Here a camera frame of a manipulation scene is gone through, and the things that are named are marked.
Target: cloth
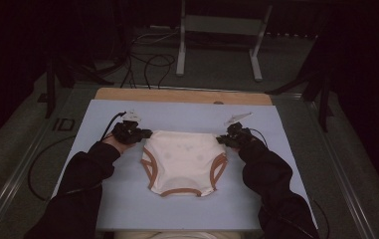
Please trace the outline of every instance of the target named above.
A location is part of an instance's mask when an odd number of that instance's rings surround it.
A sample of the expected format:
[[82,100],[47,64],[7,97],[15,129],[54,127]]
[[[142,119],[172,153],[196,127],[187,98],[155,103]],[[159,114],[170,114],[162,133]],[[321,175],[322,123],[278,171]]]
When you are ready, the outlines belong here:
[[[263,207],[258,218],[265,239],[319,238],[307,203],[289,190],[292,175],[289,165],[259,140],[242,147],[239,156],[246,163],[242,172],[245,184],[262,196]],[[49,202],[44,215],[25,238],[95,239],[101,187],[65,193],[93,187],[110,177],[114,171],[112,164],[119,157],[120,153],[113,146],[102,142],[97,142],[88,153],[77,153],[65,170],[58,196]],[[282,218],[298,225],[312,237]]]
[[211,133],[154,131],[146,140],[142,165],[153,192],[206,196],[227,165],[226,149]]
[[[57,196],[47,205],[26,239],[94,239],[102,188],[95,185],[111,177],[120,153],[111,145],[96,142],[89,152],[78,152],[65,169]],[[67,192],[94,188],[78,193]]]
[[243,146],[239,157],[245,184],[262,197],[258,219],[265,238],[319,238],[306,201],[289,189],[291,167],[260,140]]

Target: brown elastic trim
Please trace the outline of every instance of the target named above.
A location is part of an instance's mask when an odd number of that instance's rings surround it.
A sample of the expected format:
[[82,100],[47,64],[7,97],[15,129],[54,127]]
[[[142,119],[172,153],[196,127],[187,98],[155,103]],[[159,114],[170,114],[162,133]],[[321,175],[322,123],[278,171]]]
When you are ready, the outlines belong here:
[[[221,165],[220,170],[218,171],[217,174],[215,174],[215,170]],[[211,185],[213,186],[214,190],[217,190],[215,184],[217,183],[218,179],[220,178],[221,174],[223,174],[224,169],[227,166],[227,157],[225,156],[224,153],[221,153],[218,155],[212,165],[211,165],[211,170],[210,170],[210,181]]]
[[[150,175],[148,188],[151,189],[152,186],[154,185],[155,179],[157,178],[157,175],[158,175],[157,161],[155,160],[154,155],[152,155],[152,153],[151,153],[150,151],[148,151],[148,149],[146,149],[146,147],[143,149],[143,152],[145,152],[146,155],[148,155],[149,159],[151,159],[151,162],[150,162],[151,165],[150,165],[150,166],[152,166],[152,174],[151,174],[151,173],[148,174],[148,176]],[[142,165],[143,165],[144,167],[145,167],[145,166],[147,167],[148,165],[147,165],[147,164],[145,165],[145,163],[144,163],[142,160],[141,160]]]
[[145,160],[145,159],[141,159],[140,162],[142,163],[143,168],[145,169],[146,175],[148,175],[148,178],[151,179],[152,173],[149,170],[149,167],[152,168],[152,163],[150,161]]
[[165,196],[168,196],[172,193],[182,193],[182,192],[194,193],[194,194],[196,194],[196,196],[201,196],[201,194],[202,194],[200,190],[193,189],[193,188],[176,188],[176,189],[167,190],[167,191],[161,193],[160,195],[162,197],[165,197]]

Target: wire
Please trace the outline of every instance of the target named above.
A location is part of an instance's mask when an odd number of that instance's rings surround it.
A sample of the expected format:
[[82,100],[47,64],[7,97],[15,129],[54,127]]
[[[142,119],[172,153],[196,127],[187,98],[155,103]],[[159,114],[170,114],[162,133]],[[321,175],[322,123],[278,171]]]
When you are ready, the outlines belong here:
[[[144,34],[144,35],[141,35],[139,37],[137,37],[133,43],[135,44],[141,44],[141,45],[150,45],[150,44],[154,44],[154,43],[157,43],[157,42],[160,42],[164,39],[167,39],[167,38],[170,38],[174,35],[177,35],[178,34],[178,31],[174,32],[174,33],[159,33],[159,34]],[[139,42],[138,40],[141,39],[141,38],[144,38],[144,37],[149,37],[149,36],[164,36],[162,38],[159,38],[159,39],[156,39],[152,42]]]
[[125,114],[126,114],[126,112],[118,113],[117,115],[115,115],[115,116],[111,119],[111,121],[108,123],[107,128],[105,129],[104,133],[102,134],[102,137],[101,137],[100,141],[102,141],[102,140],[105,138],[105,136],[106,136],[107,133],[108,133],[109,128],[111,127],[111,125],[112,125],[112,123],[115,121],[115,119],[117,119],[118,117],[122,117],[122,116],[124,116]]
[[38,161],[38,159],[40,158],[40,156],[45,152],[47,151],[48,149],[50,149],[52,146],[60,143],[60,142],[63,142],[63,141],[66,141],[70,138],[74,138],[76,137],[76,135],[72,135],[72,136],[69,136],[69,137],[65,137],[63,139],[60,139],[58,141],[55,141],[53,142],[52,144],[48,145],[47,147],[45,147],[43,150],[41,150],[34,158],[34,160],[32,161],[31,165],[30,165],[30,168],[28,169],[28,188],[30,189],[30,191],[34,194],[34,196],[36,196],[38,199],[42,200],[42,201],[49,201],[50,200],[50,197],[43,197],[41,196],[40,194],[37,193],[37,191],[33,188],[32,186],[32,180],[31,180],[31,175],[32,175],[32,170],[34,168],[34,165],[35,163]]
[[260,133],[260,132],[259,132],[258,130],[256,130],[256,129],[254,129],[254,128],[250,128],[250,127],[248,127],[248,130],[253,130],[253,131],[259,133],[260,136],[261,136],[261,137],[263,138],[263,140],[264,140],[264,144],[266,145],[266,148],[268,148],[268,144],[267,144],[266,138],[263,136],[262,133]]
[[[144,56],[151,56],[151,57],[148,60],[143,60],[143,59],[141,59],[141,58],[139,58],[139,57],[137,57],[135,55],[144,55]],[[168,73],[171,70],[171,65],[176,61],[175,58],[174,58],[174,56],[172,56],[170,54],[138,54],[138,53],[133,53],[130,56],[133,57],[134,59],[138,60],[138,61],[141,61],[141,62],[145,63],[145,67],[144,67],[144,70],[143,70],[143,76],[144,76],[144,79],[145,79],[145,83],[148,85],[149,89],[151,89],[151,86],[149,84],[149,80],[148,80],[148,76],[147,76],[148,66],[153,66],[153,67],[168,67],[167,72],[161,77],[160,81],[157,84],[157,88],[160,89],[160,85],[161,85],[162,81],[165,79],[165,77],[168,75]],[[155,58],[162,58],[167,63],[166,64],[153,64],[153,63],[151,63]]]

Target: tripod leg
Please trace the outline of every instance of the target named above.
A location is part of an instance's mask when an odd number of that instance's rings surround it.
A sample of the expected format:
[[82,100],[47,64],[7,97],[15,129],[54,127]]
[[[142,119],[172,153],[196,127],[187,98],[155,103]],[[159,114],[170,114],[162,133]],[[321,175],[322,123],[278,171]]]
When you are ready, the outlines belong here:
[[279,95],[279,94],[284,93],[285,91],[287,91],[293,87],[296,87],[302,83],[313,80],[318,74],[319,74],[319,72],[311,72],[304,77],[296,78],[295,80],[293,80],[293,81],[291,81],[291,82],[289,82],[289,83],[287,83],[287,84],[285,84],[285,85],[283,85],[283,86],[281,86],[275,90],[268,91],[265,93],[268,95]]

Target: black cable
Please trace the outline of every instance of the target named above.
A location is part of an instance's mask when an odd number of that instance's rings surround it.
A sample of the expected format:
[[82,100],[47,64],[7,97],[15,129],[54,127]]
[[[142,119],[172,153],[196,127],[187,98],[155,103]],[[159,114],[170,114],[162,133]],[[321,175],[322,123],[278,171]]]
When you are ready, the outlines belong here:
[[35,163],[37,162],[37,160],[40,158],[40,156],[45,152],[47,151],[49,148],[51,148],[52,146],[60,143],[60,142],[63,142],[63,141],[66,141],[70,138],[74,138],[76,137],[76,135],[72,135],[72,136],[69,136],[69,137],[65,137],[63,139],[60,139],[58,141],[55,141],[53,142],[52,144],[48,145],[47,147],[45,147],[43,150],[41,150],[34,158],[34,160],[32,161],[31,165],[30,165],[30,168],[28,169],[28,188],[30,189],[30,191],[40,200],[42,201],[49,201],[50,200],[50,196],[47,197],[47,198],[44,198],[43,196],[40,196],[40,194],[37,193],[37,191],[33,188],[32,186],[32,183],[31,183],[31,175],[32,175],[32,169],[34,168],[34,165]]
[[[145,56],[151,56],[148,60],[143,60],[135,55],[145,55]],[[168,73],[170,72],[171,70],[171,65],[176,61],[174,56],[170,55],[170,54],[138,54],[138,53],[132,53],[130,55],[131,57],[133,57],[134,59],[138,60],[138,61],[141,61],[143,63],[145,63],[145,67],[144,67],[144,71],[143,71],[143,76],[144,76],[144,79],[145,79],[145,83],[148,85],[148,88],[151,89],[151,86],[149,84],[149,80],[148,80],[148,76],[147,76],[147,69],[148,69],[148,66],[153,66],[153,67],[168,67],[167,69],[167,72],[161,77],[160,81],[158,82],[157,84],[157,88],[160,89],[160,85],[162,83],[162,81],[164,80],[164,78],[168,75]],[[167,63],[166,64],[153,64],[151,63],[151,61],[153,61],[155,58],[162,58],[164,59]]]
[[254,129],[254,128],[250,128],[250,127],[248,127],[248,130],[253,130],[253,131],[259,133],[260,136],[261,136],[261,137],[263,138],[263,140],[264,140],[264,144],[266,145],[266,148],[268,148],[268,144],[267,144],[266,138],[263,136],[262,133],[260,133],[260,132],[259,132],[258,130],[256,130],[256,129]]
[[282,221],[282,222],[285,222],[286,224],[292,226],[293,228],[297,229],[298,231],[300,231],[301,233],[303,233],[304,235],[310,237],[311,239],[314,239],[314,237],[312,235],[310,235],[310,233],[306,232],[303,228],[301,228],[299,225],[295,224],[294,222],[282,217],[281,215],[274,215],[273,213],[271,213],[268,208],[263,204],[263,208],[264,208],[264,211],[267,212],[267,214],[269,214],[271,217],[275,218],[276,220],[279,220],[279,221]]
[[117,119],[118,117],[122,117],[122,116],[124,116],[124,114],[126,114],[126,112],[124,112],[124,113],[118,113],[117,115],[115,115],[115,116],[111,119],[111,121],[108,123],[107,128],[105,129],[104,133],[102,134],[102,137],[101,137],[100,141],[102,141],[103,139],[105,139],[105,136],[107,135],[108,130],[109,130],[109,128],[111,127],[112,123],[115,121],[115,119]]

